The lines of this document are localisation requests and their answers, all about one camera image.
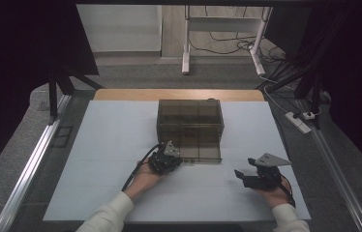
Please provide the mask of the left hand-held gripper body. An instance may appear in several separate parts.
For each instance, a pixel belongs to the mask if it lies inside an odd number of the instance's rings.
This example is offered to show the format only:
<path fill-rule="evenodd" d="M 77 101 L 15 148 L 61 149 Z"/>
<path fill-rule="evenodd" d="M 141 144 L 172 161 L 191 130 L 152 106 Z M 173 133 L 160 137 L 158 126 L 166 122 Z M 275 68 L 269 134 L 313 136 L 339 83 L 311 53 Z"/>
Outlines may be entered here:
<path fill-rule="evenodd" d="M 159 145 L 159 150 L 149 158 L 151 170 L 158 175 L 165 175 L 178 167 L 183 160 L 171 141 Z"/>

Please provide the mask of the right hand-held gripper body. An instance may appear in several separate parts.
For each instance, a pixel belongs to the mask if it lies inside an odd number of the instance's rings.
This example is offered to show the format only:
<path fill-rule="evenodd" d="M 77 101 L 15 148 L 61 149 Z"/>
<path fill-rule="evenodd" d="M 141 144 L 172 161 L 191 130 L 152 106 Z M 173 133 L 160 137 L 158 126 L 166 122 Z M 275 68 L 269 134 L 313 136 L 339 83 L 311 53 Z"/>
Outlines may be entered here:
<path fill-rule="evenodd" d="M 245 188 L 275 189 L 281 182 L 279 166 L 291 165 L 286 159 L 265 153 L 256 160 L 256 176 L 245 176 Z"/>

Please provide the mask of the dark transparent drawer box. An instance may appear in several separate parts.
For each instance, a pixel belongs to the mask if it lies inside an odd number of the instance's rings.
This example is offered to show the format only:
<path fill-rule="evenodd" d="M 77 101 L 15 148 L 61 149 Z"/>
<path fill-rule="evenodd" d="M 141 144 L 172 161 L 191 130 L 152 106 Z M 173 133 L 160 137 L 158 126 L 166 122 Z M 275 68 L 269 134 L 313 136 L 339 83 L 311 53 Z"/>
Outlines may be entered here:
<path fill-rule="evenodd" d="M 220 163 L 224 119 L 219 100 L 159 100 L 157 136 L 191 163 Z"/>

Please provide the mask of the person's right hand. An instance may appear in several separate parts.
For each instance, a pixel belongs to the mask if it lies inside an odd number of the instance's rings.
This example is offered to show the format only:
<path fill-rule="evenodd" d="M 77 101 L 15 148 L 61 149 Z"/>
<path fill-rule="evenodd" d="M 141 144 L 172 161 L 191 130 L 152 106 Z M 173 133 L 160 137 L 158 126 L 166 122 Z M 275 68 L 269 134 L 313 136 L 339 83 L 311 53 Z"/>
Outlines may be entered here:
<path fill-rule="evenodd" d="M 288 204 L 290 202 L 289 197 L 281 188 L 274 188 L 270 190 L 257 189 L 259 193 L 271 207 L 277 207 L 282 204 Z"/>

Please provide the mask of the person's left hand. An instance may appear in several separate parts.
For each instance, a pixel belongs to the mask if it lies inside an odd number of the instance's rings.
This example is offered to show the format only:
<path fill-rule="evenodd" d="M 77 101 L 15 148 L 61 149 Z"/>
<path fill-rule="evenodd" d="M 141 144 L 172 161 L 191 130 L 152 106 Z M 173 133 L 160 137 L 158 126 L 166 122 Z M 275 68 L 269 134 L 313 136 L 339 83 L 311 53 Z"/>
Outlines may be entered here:
<path fill-rule="evenodd" d="M 143 163 L 139 170 L 137 171 L 133 185 L 140 190 L 147 190 L 155 186 L 162 176 L 153 172 L 148 163 Z"/>

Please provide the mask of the white power strip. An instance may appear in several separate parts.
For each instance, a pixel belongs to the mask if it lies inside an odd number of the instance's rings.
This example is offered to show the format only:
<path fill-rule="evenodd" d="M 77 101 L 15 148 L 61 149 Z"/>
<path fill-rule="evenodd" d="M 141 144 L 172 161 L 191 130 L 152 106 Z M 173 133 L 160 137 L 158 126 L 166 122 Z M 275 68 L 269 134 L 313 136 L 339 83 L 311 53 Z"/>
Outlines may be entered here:
<path fill-rule="evenodd" d="M 312 130 L 293 112 L 288 112 L 285 117 L 303 134 L 307 134 Z"/>

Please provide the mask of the white foam board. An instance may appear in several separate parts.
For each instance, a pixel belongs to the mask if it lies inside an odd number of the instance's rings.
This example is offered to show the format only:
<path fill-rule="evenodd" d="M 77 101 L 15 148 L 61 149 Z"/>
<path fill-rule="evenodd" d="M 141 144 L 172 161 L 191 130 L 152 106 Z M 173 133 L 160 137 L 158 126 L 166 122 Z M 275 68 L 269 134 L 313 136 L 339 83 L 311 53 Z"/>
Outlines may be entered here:
<path fill-rule="evenodd" d="M 219 164 L 183 164 L 136 201 L 128 223 L 247 222 L 272 219 L 265 200 L 236 178 L 256 170 L 265 153 L 285 158 L 283 142 L 265 101 L 224 101 Z M 91 101 L 46 221 L 86 220 L 120 192 L 140 160 L 157 144 L 154 101 Z"/>

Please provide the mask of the black metal stand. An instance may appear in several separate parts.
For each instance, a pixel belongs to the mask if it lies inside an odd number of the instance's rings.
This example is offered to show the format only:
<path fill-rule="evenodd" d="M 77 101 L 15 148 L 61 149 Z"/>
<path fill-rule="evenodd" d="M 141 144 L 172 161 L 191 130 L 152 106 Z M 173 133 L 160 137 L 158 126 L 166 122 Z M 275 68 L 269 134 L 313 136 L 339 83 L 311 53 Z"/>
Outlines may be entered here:
<path fill-rule="evenodd" d="M 71 76 L 96 90 L 103 89 L 101 84 L 70 67 L 53 70 L 48 80 L 49 112 L 52 121 L 55 121 L 58 116 L 57 89 L 60 89 L 64 95 L 68 96 L 75 92 Z"/>
<path fill-rule="evenodd" d="M 305 120 L 302 114 L 304 112 L 313 112 L 315 115 L 316 113 L 321 113 L 319 78 L 316 76 L 314 78 L 314 83 L 303 85 L 304 79 L 307 77 L 308 70 L 302 69 L 291 72 L 289 75 L 284 75 L 283 77 L 274 79 L 278 69 L 279 67 L 273 71 L 269 78 L 265 78 L 260 75 L 259 78 L 262 79 L 262 82 L 256 87 L 256 89 L 266 94 L 272 102 L 275 102 L 270 94 L 275 93 L 281 88 L 288 88 L 293 92 L 295 101 L 298 103 L 298 106 L 295 106 L 296 110 L 294 114 L 305 124 L 306 121 L 312 121 Z"/>

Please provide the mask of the black curtain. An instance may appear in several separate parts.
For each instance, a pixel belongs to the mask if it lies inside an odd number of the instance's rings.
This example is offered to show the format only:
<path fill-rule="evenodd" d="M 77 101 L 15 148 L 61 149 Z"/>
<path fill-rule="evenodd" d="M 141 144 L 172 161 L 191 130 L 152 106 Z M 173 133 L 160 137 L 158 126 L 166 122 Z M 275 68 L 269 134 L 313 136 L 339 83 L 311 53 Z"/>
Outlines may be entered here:
<path fill-rule="evenodd" d="M 0 154 L 30 94 L 63 71 L 96 74 L 75 0 L 0 0 Z"/>
<path fill-rule="evenodd" d="M 295 97 L 325 91 L 334 123 L 362 153 L 362 0 L 295 0 L 275 7 L 266 38 L 299 71 Z"/>

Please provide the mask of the aluminium rail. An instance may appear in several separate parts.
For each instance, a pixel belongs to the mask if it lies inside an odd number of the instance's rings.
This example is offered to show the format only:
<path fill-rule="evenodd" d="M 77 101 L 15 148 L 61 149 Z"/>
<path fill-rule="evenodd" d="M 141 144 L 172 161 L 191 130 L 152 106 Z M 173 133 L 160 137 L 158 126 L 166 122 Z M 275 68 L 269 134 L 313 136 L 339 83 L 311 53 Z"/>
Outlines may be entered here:
<path fill-rule="evenodd" d="M 38 167 L 49 146 L 50 140 L 56 133 L 71 99 L 71 96 L 63 95 L 60 101 L 57 103 L 57 116 L 55 117 L 54 122 L 45 127 L 44 132 L 36 144 L 29 160 L 24 166 L 12 193 L 0 214 L 0 232 L 9 232 L 16 218 L 17 212 L 22 204 L 23 198 L 26 195 L 27 190 L 29 189 L 29 186 L 32 183 Z"/>
<path fill-rule="evenodd" d="M 359 232 L 362 232 L 362 205 L 355 192 L 352 190 L 344 172 L 337 163 L 330 146 L 321 132 L 318 116 L 319 114 L 316 113 L 315 118 L 311 121 L 313 139 L 317 144 L 319 152 L 328 168 L 339 194 L 346 203 L 347 209 L 355 223 L 355 226 Z"/>

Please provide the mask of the white desk frame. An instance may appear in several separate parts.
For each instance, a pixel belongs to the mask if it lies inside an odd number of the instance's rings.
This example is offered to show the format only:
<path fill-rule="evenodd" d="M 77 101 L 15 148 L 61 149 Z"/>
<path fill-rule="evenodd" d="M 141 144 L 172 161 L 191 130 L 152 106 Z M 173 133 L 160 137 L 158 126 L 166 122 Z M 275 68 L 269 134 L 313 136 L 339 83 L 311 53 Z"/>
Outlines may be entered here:
<path fill-rule="evenodd" d="M 272 7 L 263 7 L 260 17 L 221 17 L 221 16 L 191 16 L 189 6 L 185 10 L 185 43 L 182 57 L 182 74 L 190 72 L 190 33 L 197 32 L 245 32 L 256 33 L 256 39 L 250 54 L 259 76 L 265 75 L 265 70 L 259 58 L 259 46 L 263 39 Z"/>

